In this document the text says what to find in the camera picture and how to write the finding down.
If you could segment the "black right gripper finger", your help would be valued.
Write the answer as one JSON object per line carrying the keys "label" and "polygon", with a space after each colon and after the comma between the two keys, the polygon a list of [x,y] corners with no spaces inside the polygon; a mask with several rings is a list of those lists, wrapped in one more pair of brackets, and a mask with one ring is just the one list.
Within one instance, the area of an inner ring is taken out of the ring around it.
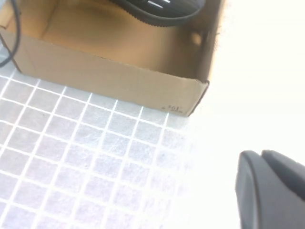
{"label": "black right gripper finger", "polygon": [[305,166],[283,154],[241,152],[235,193],[243,229],[305,227]]}

